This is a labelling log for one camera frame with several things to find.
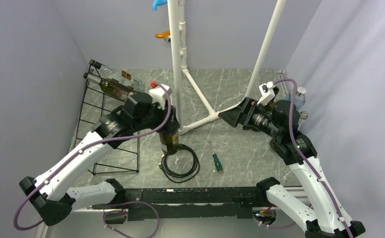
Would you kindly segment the small clear glass bottle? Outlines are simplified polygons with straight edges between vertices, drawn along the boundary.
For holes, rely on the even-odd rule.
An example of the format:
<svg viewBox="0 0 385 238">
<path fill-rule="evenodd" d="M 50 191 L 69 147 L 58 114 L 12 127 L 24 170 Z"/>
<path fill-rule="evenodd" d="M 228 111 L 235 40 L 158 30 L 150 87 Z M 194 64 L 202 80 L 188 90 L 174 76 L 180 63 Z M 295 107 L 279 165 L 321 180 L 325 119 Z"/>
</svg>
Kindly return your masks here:
<svg viewBox="0 0 385 238">
<path fill-rule="evenodd" d="M 299 120 L 299 123 L 303 123 L 308 117 L 309 117 L 308 112 L 306 112 L 306 111 L 301 111 L 301 112 L 300 112 L 300 120 Z"/>
</svg>

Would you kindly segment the clear glass liquor bottle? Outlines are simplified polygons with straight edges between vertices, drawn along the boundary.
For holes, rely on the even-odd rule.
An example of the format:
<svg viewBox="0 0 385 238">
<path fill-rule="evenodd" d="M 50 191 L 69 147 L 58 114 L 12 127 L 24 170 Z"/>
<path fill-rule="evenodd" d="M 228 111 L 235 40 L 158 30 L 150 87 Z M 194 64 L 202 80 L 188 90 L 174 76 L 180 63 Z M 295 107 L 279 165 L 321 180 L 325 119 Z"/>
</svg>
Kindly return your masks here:
<svg viewBox="0 0 385 238">
<path fill-rule="evenodd" d="M 130 87 L 135 91 L 144 91 L 145 84 L 141 80 L 137 80 L 131 74 L 122 69 L 113 69 L 105 64 L 91 59 L 89 66 L 93 67 L 91 72 L 103 79 L 115 79 L 124 86 Z"/>
</svg>

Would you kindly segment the green handled screwdriver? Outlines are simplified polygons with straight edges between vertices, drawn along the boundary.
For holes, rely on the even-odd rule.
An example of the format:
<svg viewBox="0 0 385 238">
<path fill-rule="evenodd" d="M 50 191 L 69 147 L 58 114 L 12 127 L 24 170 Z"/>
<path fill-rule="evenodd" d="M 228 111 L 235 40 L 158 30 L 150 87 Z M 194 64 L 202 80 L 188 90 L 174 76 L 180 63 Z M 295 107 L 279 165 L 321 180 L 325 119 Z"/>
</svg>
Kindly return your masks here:
<svg viewBox="0 0 385 238">
<path fill-rule="evenodd" d="M 222 165 L 221 165 L 221 163 L 220 163 L 220 161 L 219 161 L 219 159 L 218 159 L 217 154 L 216 154 L 215 151 L 214 151 L 213 145 L 212 145 L 212 143 L 211 143 L 210 141 L 209 141 L 208 143 L 209 143 L 210 148 L 211 148 L 211 150 L 212 150 L 212 157 L 213 157 L 213 160 L 214 160 L 215 168 L 216 168 L 216 170 L 217 170 L 219 173 L 222 173 L 222 172 L 223 172 L 223 167 L 222 167 Z"/>
</svg>

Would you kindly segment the blue hook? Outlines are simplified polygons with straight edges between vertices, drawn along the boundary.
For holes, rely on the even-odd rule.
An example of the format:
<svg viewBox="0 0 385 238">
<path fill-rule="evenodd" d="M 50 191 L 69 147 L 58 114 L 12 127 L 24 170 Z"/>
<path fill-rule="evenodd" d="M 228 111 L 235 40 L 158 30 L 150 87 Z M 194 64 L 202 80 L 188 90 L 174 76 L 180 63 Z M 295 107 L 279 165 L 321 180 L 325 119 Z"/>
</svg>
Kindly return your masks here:
<svg viewBox="0 0 385 238">
<path fill-rule="evenodd" d="M 167 0 L 154 0 L 152 4 L 152 9 L 156 11 L 159 6 L 166 5 L 167 2 Z"/>
</svg>

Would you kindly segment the white PVC pipe frame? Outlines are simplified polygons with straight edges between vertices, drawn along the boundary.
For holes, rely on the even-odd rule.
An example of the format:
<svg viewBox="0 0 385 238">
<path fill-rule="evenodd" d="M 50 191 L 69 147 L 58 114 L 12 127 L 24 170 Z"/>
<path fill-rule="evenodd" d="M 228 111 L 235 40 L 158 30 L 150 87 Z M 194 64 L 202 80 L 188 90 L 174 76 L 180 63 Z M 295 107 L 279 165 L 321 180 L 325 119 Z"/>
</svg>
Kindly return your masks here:
<svg viewBox="0 0 385 238">
<path fill-rule="evenodd" d="M 181 125 L 180 134 L 213 122 L 219 115 L 197 85 L 188 67 L 185 4 L 184 0 L 167 1 L 177 118 L 180 123 L 183 122 L 182 75 L 197 93 L 208 111 L 208 116 L 191 124 Z M 200 0 L 194 1 L 192 5 L 195 13 L 200 6 L 204 7 L 204 12 L 209 13 L 209 16 L 202 20 L 204 29 L 199 30 L 198 24 L 193 24 L 194 39 L 200 40 L 202 47 L 192 49 L 194 69 L 251 68 L 251 60 L 256 59 L 245 92 L 248 96 L 262 68 L 285 68 L 290 54 L 285 50 L 274 50 L 270 44 L 275 39 L 275 30 L 286 1 Z"/>
</svg>

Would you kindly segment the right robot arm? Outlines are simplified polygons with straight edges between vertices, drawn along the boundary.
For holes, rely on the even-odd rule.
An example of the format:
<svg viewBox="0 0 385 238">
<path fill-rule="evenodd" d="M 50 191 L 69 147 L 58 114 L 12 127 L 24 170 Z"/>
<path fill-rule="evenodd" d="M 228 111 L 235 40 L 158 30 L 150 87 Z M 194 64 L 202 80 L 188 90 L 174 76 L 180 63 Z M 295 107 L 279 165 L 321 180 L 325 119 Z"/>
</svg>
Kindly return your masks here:
<svg viewBox="0 0 385 238">
<path fill-rule="evenodd" d="M 280 182 L 266 178 L 256 185 L 256 201 L 281 209 L 304 232 L 307 238 L 355 238 L 366 229 L 341 206 L 322 171 L 311 140 L 298 130 L 299 112 L 290 101 L 279 100 L 272 111 L 256 100 L 245 97 L 219 117 L 231 127 L 263 132 L 271 137 L 270 145 L 295 174 L 310 206 L 291 195 Z"/>
</svg>

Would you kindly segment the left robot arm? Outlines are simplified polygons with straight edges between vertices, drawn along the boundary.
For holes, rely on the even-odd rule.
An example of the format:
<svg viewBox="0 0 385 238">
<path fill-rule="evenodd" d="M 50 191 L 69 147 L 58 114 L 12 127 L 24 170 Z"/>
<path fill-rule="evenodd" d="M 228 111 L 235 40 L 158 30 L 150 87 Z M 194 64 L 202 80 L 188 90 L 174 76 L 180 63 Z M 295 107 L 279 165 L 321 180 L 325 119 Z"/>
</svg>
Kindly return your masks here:
<svg viewBox="0 0 385 238">
<path fill-rule="evenodd" d="M 126 191 L 115 179 L 84 187 L 73 187 L 72 183 L 123 142 L 155 132 L 171 135 L 178 128 L 168 90 L 158 87 L 147 93 L 134 93 L 123 105 L 100 117 L 82 141 L 52 168 L 35 178 L 23 178 L 19 185 L 26 201 L 47 226 L 91 205 L 119 208 L 126 199 Z"/>
</svg>

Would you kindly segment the dark green wine bottle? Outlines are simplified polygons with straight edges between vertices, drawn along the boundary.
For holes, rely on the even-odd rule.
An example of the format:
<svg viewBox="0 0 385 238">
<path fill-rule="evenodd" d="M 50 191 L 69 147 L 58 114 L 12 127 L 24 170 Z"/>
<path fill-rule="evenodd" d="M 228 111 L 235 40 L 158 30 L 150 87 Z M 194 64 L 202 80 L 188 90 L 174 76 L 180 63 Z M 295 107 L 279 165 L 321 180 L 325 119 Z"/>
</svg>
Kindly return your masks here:
<svg viewBox="0 0 385 238">
<path fill-rule="evenodd" d="M 86 72 L 83 78 L 99 85 L 101 90 L 109 96 L 123 101 L 130 95 L 143 91 L 143 87 L 139 82 L 126 78 L 114 78 L 113 75 L 101 77 L 100 75 Z"/>
</svg>

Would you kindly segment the blue glass bottle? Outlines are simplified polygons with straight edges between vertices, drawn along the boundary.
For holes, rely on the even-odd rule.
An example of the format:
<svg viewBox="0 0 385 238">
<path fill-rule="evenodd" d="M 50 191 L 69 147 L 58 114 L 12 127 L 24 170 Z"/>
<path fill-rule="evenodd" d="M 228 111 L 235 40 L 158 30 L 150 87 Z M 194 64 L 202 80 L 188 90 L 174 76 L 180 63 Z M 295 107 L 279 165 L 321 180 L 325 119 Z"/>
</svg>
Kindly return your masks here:
<svg viewBox="0 0 385 238">
<path fill-rule="evenodd" d="M 298 87 L 296 93 L 293 93 L 293 89 L 290 89 L 286 96 L 286 100 L 291 101 L 293 95 L 295 96 L 294 105 L 296 106 L 296 110 L 300 112 L 306 102 L 306 88 Z"/>
</svg>

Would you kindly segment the orange hook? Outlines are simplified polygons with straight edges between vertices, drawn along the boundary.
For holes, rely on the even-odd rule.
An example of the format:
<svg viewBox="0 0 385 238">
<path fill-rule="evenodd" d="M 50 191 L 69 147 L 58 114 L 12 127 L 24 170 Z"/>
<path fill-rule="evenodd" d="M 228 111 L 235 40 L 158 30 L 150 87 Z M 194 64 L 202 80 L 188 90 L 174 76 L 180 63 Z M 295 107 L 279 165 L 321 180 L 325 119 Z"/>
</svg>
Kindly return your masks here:
<svg viewBox="0 0 385 238">
<path fill-rule="evenodd" d="M 162 32 L 162 33 L 156 33 L 155 34 L 155 38 L 162 39 L 165 42 L 170 43 L 171 42 L 171 33 L 170 33 L 169 30 L 165 31 L 165 32 Z"/>
</svg>

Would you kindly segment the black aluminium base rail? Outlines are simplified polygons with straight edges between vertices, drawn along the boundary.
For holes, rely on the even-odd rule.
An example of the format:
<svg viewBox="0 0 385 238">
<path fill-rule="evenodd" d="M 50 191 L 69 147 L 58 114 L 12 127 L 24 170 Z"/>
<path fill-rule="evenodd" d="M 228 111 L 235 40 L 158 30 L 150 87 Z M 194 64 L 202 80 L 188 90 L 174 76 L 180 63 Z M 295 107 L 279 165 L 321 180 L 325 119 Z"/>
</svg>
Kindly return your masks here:
<svg viewBox="0 0 385 238">
<path fill-rule="evenodd" d="M 111 224 L 156 217 L 250 219 L 270 205 L 262 192 L 261 188 L 255 187 L 125 189 L 116 180 L 108 179 L 95 185 L 71 187 L 58 200 L 51 200 L 46 192 L 38 192 L 30 201 L 48 226 L 87 207 L 94 211 L 122 211 L 122 218 L 112 215 L 107 219 Z"/>
</svg>

